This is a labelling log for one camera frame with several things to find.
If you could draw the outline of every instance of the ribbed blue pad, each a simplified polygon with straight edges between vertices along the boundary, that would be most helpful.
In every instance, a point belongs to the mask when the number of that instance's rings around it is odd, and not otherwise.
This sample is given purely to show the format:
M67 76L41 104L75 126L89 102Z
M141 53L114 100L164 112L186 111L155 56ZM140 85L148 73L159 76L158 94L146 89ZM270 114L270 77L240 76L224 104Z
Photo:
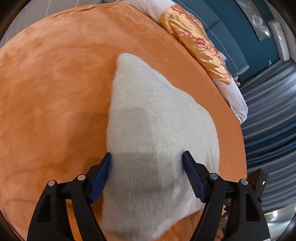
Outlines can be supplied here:
M193 192L197 198L204 202L205 196L205 183L200 178L195 166L186 152L182 155L183 168L189 179Z
M89 197L92 203L102 195L103 189L108 180L110 163L111 155L109 155L108 158L105 160L101 169L96 175L95 180L92 183L91 195Z

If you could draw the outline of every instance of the white cloth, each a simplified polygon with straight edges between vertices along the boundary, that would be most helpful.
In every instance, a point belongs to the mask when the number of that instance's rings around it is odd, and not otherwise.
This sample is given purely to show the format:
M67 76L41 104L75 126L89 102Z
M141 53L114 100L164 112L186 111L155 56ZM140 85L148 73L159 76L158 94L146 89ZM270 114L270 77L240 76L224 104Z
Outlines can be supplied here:
M131 54L117 59L107 127L112 168L104 188L106 233L129 241L158 238L203 208L181 157L218 173L219 145L209 113Z
M239 123L243 124L248 115L248 107L234 79L231 77L229 85L215 78L213 78L213 81L239 120Z
M171 0L119 0L118 2L124 2L135 7L155 22L158 21L159 17L167 8L176 4Z

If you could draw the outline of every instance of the curtain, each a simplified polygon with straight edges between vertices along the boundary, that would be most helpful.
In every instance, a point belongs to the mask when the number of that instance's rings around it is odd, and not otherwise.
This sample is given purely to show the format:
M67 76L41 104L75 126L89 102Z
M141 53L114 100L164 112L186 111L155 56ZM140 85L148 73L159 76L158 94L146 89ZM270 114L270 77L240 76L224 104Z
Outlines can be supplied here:
M262 209L296 202L296 63L278 61L240 88L249 113L242 124L248 173L269 177Z

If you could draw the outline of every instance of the bed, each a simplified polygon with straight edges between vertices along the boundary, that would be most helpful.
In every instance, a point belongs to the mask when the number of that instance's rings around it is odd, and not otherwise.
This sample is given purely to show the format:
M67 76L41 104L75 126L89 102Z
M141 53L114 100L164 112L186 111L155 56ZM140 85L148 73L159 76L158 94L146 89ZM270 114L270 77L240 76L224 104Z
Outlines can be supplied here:
M69 9L31 25L0 49L0 210L23 239L48 180L72 180L105 155L121 53L140 57L204 107L217 130L221 177L246 178L236 116L175 38L127 4ZM92 206L99 223L102 201ZM68 212L74 237L81 240L71 203ZM159 240L189 240L200 215L182 219Z

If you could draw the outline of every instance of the mattress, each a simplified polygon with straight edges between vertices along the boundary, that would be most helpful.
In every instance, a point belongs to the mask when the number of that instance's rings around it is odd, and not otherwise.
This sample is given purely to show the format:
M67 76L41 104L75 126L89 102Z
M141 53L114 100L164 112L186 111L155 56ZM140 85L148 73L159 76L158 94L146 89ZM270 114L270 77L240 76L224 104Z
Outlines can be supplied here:
M22 238L47 182L70 181L105 155L121 53L140 57L203 106L216 126L221 177L246 177L237 118L176 39L126 4L66 10L29 26L0 49L0 209ZM102 201L92 206L99 223ZM70 202L68 212L79 241ZM159 240L189 240L200 215L179 221Z

